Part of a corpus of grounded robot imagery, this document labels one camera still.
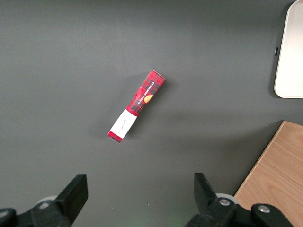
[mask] white plastic container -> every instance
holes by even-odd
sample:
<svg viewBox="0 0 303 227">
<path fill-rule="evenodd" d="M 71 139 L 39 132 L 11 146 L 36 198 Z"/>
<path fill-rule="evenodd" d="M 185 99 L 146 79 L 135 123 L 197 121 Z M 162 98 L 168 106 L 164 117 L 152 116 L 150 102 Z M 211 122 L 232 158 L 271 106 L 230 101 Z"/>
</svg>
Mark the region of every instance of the white plastic container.
<svg viewBox="0 0 303 227">
<path fill-rule="evenodd" d="M 275 93 L 281 98 L 303 98 L 303 0 L 287 12 Z"/>
</svg>

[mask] red tartan packaging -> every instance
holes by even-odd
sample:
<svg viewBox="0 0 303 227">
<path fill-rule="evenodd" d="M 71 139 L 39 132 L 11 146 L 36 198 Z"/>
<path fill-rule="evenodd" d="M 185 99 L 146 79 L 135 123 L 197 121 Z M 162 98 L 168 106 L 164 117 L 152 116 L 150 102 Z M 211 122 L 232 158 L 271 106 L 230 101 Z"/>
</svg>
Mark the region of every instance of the red tartan packaging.
<svg viewBox="0 0 303 227">
<path fill-rule="evenodd" d="M 133 125 L 142 108 L 150 101 L 164 81 L 165 78 L 163 76 L 152 70 L 107 136 L 120 143 Z"/>
</svg>

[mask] metal screw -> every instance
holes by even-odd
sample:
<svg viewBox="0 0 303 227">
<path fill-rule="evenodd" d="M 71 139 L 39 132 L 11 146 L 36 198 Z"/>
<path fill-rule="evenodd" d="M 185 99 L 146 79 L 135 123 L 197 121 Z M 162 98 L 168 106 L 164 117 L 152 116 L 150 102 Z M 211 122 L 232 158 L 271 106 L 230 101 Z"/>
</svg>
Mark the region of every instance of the metal screw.
<svg viewBox="0 0 303 227">
<path fill-rule="evenodd" d="M 40 206 L 39 206 L 39 209 L 44 209 L 44 208 L 47 208 L 49 206 L 48 202 L 43 202 Z"/>
<path fill-rule="evenodd" d="M 230 203 L 231 203 L 231 202 L 229 202 L 229 201 L 226 200 L 226 199 L 221 199 L 219 202 L 220 202 L 220 204 L 221 204 L 222 206 L 229 206 Z"/>
<path fill-rule="evenodd" d="M 258 207 L 258 210 L 260 210 L 263 213 L 270 213 L 270 208 L 268 208 L 267 206 L 264 206 L 264 205 L 260 205 Z"/>
<path fill-rule="evenodd" d="M 3 217 L 5 217 L 5 216 L 7 216 L 8 215 L 8 211 L 6 210 L 6 211 L 3 211 L 3 212 L 1 212 L 0 213 L 0 218 L 3 218 Z"/>
</svg>

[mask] wooden board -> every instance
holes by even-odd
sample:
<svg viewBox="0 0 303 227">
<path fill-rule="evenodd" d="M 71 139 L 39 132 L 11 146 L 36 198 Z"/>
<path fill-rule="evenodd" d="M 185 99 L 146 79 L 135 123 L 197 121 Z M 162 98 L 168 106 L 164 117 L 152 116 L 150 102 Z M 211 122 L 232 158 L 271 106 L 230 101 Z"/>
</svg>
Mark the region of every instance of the wooden board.
<svg viewBox="0 0 303 227">
<path fill-rule="evenodd" d="M 284 121 L 237 191 L 239 204 L 279 208 L 294 226 L 303 223 L 303 126 Z"/>
</svg>

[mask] dark gray tabletop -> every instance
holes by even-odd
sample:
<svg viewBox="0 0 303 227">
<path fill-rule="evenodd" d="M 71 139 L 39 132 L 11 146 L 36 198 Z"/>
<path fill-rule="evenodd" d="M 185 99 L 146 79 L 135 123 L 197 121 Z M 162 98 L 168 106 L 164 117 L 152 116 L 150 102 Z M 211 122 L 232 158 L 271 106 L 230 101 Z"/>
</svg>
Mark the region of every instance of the dark gray tabletop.
<svg viewBox="0 0 303 227">
<path fill-rule="evenodd" d="M 234 194 L 282 120 L 303 124 L 273 89 L 291 2 L 0 1 L 1 207 L 86 173 L 75 227 L 181 227 L 194 172 Z M 151 70 L 166 83 L 117 144 Z"/>
</svg>

